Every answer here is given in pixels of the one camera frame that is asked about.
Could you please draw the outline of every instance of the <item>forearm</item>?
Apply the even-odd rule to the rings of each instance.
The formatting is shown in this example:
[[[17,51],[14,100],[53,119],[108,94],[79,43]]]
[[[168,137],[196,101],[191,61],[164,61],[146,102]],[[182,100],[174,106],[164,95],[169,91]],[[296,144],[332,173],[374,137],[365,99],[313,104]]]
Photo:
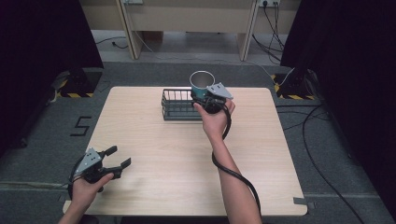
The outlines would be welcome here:
[[[224,167],[241,174],[221,138],[209,138],[216,160]],[[256,201],[248,186],[219,169],[224,206],[230,223],[262,223]]]
[[[59,224],[78,224],[88,207],[70,203]]]

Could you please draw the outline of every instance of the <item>wooden table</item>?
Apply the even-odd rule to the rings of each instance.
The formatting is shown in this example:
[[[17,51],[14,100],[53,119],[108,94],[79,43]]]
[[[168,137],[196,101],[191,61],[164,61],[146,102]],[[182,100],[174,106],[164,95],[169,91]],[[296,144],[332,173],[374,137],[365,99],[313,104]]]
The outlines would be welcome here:
[[[218,169],[201,121],[164,121],[165,87],[115,87],[88,147],[118,146],[105,167],[132,158],[120,179],[98,193],[87,214],[226,216]],[[306,205],[271,92],[227,88],[236,109],[225,140],[242,174],[259,193],[263,216],[302,216]],[[64,211],[70,202],[64,204]]]

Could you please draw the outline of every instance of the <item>power outlet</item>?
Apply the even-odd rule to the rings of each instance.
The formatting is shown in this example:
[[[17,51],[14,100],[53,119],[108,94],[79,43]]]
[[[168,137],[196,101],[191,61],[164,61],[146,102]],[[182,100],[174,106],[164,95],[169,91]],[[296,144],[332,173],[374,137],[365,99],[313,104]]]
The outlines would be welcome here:
[[[260,0],[259,7],[263,7],[264,1],[267,1],[267,7],[275,7],[280,5],[280,0]]]

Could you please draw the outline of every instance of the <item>yellow and black hazard tape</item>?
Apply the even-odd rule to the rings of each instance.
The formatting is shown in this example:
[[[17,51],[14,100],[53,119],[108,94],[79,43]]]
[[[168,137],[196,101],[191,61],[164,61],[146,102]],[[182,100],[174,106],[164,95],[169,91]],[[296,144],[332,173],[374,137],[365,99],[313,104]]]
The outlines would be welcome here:
[[[276,75],[272,75],[271,78],[275,80]],[[303,86],[300,89],[296,89],[291,92],[290,89],[279,86],[279,83],[275,83],[276,96],[281,99],[292,99],[292,100],[314,100],[315,97],[310,93],[309,87]]]
[[[68,91],[67,90],[67,79],[62,82],[57,92],[57,97],[69,97],[69,98],[80,98],[80,97],[93,97],[93,92],[83,91]]]

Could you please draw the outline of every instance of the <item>wall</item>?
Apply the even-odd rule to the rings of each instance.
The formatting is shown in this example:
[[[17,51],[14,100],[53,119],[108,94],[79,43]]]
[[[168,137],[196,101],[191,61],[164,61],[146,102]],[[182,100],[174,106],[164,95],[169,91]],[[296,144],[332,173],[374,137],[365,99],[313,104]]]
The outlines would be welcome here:
[[[293,24],[296,16],[298,7],[301,0],[280,0],[279,4],[279,20],[277,24],[278,33],[280,35],[287,35],[290,31],[291,25]],[[268,18],[275,27],[275,8],[268,7],[265,9]],[[271,26],[268,19],[265,17],[263,7],[259,7],[256,17],[256,23],[254,26],[254,34],[272,34]]]
[[[123,30],[117,0],[80,0],[91,30]]]
[[[123,30],[116,1],[117,0],[80,0],[88,24],[92,30]],[[301,0],[281,0],[278,21],[278,32],[281,35],[289,33],[300,2]],[[271,23],[275,25],[274,8],[268,7],[266,12]],[[257,13],[254,33],[272,33],[262,7],[259,8]]]

